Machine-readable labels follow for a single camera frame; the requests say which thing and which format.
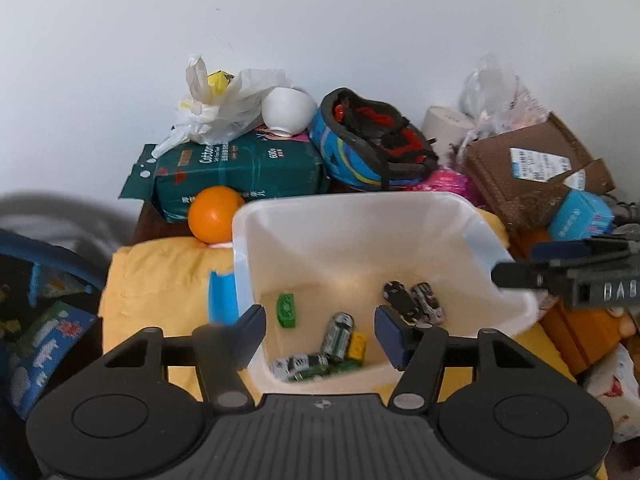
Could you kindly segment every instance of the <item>orange fruit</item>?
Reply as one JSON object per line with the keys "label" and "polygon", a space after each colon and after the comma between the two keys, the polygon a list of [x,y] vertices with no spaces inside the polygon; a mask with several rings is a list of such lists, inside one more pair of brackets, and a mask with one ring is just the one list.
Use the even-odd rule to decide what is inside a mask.
{"label": "orange fruit", "polygon": [[206,244],[231,241],[231,222],[244,200],[230,187],[207,187],[191,202],[187,222],[193,235]]}

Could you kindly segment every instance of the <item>white cup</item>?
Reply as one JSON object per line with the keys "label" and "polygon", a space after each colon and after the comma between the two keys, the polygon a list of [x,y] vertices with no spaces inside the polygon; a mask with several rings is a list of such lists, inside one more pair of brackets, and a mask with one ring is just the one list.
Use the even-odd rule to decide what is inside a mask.
{"label": "white cup", "polygon": [[293,88],[274,88],[262,100],[262,120],[274,134],[290,137],[304,130],[318,105],[314,99]]}

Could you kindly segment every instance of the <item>white plastic bin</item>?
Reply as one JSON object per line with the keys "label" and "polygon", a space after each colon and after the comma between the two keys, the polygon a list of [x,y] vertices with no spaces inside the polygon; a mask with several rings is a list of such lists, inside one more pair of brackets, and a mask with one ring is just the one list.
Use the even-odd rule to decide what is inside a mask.
{"label": "white plastic bin", "polygon": [[[262,392],[341,394],[395,383],[373,330],[382,287],[399,280],[409,289],[431,284],[451,335],[475,337],[480,328],[513,336],[532,326],[532,293],[500,290],[490,271],[511,260],[492,229],[465,199],[451,193],[386,192],[308,196],[252,202],[233,224],[240,314],[260,303],[267,335],[249,365]],[[278,324],[275,301],[292,292],[296,328]],[[330,317],[345,311],[367,336],[365,366],[356,372],[283,383],[269,362],[319,351]]]}

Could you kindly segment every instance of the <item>ribbed gray surface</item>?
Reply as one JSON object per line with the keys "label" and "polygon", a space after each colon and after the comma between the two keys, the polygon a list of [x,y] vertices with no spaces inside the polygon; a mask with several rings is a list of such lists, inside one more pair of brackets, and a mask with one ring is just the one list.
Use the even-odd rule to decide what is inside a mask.
{"label": "ribbed gray surface", "polygon": [[267,396],[223,417],[198,450],[158,480],[486,480],[451,457],[423,418],[377,395]]}

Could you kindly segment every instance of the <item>blue box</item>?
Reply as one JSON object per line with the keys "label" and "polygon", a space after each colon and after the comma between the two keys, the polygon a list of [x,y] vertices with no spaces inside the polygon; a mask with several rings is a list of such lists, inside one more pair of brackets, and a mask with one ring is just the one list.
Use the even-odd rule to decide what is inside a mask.
{"label": "blue box", "polygon": [[593,193],[572,189],[548,232],[555,241],[582,240],[602,234],[613,220],[611,209]]}

